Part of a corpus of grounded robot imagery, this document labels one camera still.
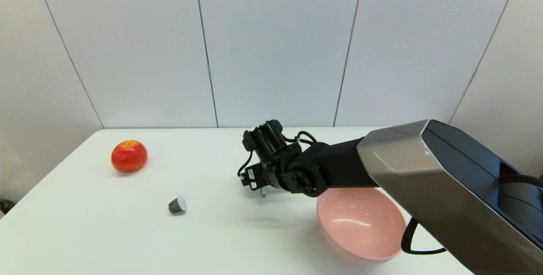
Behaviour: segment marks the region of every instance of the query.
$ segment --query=bowl rim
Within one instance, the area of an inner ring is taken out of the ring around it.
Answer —
[[[338,242],[335,242],[335,240],[333,240],[332,236],[330,235],[330,232],[326,229],[326,225],[323,224],[322,222],[322,218],[321,218],[321,213],[320,213],[320,208],[319,208],[319,202],[321,202],[322,200],[325,200],[327,197],[330,196],[330,194],[332,192],[335,192],[335,191],[340,191],[342,189],[345,189],[345,188],[329,188],[328,190],[326,190],[324,193],[322,193],[316,200],[316,214],[317,214],[317,217],[319,218],[319,226],[320,226],[320,230],[324,236],[324,239],[326,240],[326,242],[328,243],[328,245],[330,245],[331,248],[333,248],[336,252],[338,251],[337,249],[334,248],[334,246],[332,244],[330,244],[330,241],[334,241],[334,243],[336,244],[336,246],[338,246],[343,252],[345,253],[348,253],[349,255],[353,256],[353,257],[356,257],[356,258],[359,258],[359,259],[364,259],[364,260],[367,260],[367,261],[380,261],[380,262],[385,262],[387,260],[390,260],[396,256],[398,256],[401,252],[402,252],[402,249],[400,247],[400,249],[389,255],[389,256],[385,256],[383,258],[369,258],[369,257],[365,257],[365,256],[360,256],[360,255],[357,255],[357,254],[354,254],[353,252],[351,252],[350,250],[346,249],[345,247],[343,247],[341,244],[339,244]],[[394,207],[396,207],[396,211],[398,212],[398,214],[401,216],[401,219],[403,220],[403,224],[405,225],[405,227],[407,227],[407,221],[405,219],[405,217],[403,216],[403,213],[401,212],[400,208],[398,207],[398,205],[396,204],[396,202],[394,202],[394,200],[392,200],[389,196],[387,196],[383,191],[380,191],[378,190],[377,188],[348,188],[349,190],[364,190],[364,191],[374,191],[374,192],[377,192],[378,195],[381,195],[383,196],[384,198],[386,198],[388,201],[390,201],[390,203],[392,203],[392,205],[394,205]]]

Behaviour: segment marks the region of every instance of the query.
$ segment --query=apple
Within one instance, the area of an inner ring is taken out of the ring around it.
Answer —
[[[120,172],[136,171],[146,162],[147,149],[137,140],[123,141],[111,153],[111,163]]]

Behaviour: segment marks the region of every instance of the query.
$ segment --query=bowl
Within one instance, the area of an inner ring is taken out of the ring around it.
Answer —
[[[324,238],[349,261],[376,265],[401,252],[406,221],[375,188],[330,188],[319,196],[316,210]]]

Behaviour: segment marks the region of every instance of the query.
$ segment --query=black cable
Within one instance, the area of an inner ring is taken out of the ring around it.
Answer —
[[[283,135],[283,139],[286,141],[286,142],[297,142],[296,138],[295,139],[290,139],[290,138],[287,138]]]
[[[419,221],[415,220],[415,218],[411,218],[411,221],[409,221],[409,224],[407,224],[401,243],[401,247],[404,252],[413,255],[432,255],[447,251],[445,248],[440,248],[439,250],[411,250],[411,242],[413,241],[413,235],[415,234],[417,225],[419,225]]]
[[[541,178],[527,176],[525,174],[512,174],[512,175],[500,176],[499,181],[500,183],[525,182],[527,184],[532,184],[539,188],[543,188],[543,180]]]
[[[306,135],[307,137],[311,138],[311,140],[312,140],[313,142],[316,142],[315,137],[313,137],[313,136],[312,136],[311,134],[309,134],[308,132],[300,131],[300,132],[298,132],[298,136],[297,136],[297,137],[300,138],[301,135]]]
[[[238,176],[241,174],[241,171],[243,170],[243,168],[247,167],[251,159],[252,159],[252,150],[251,150],[251,153],[249,154],[249,159],[247,159],[247,161],[241,166],[241,168],[239,168]]]
[[[301,135],[306,135],[307,137],[309,137],[312,141],[308,141],[308,140],[305,140],[305,139],[301,139],[300,136]],[[314,143],[317,142],[317,140],[315,139],[315,137],[313,137],[311,134],[309,134],[308,132],[305,132],[305,131],[300,131],[298,132],[298,135],[294,138],[294,139],[290,139],[290,138],[287,138],[283,135],[283,139],[286,141],[286,142],[297,142],[297,141],[300,141],[302,143],[306,143],[307,145],[312,145]]]

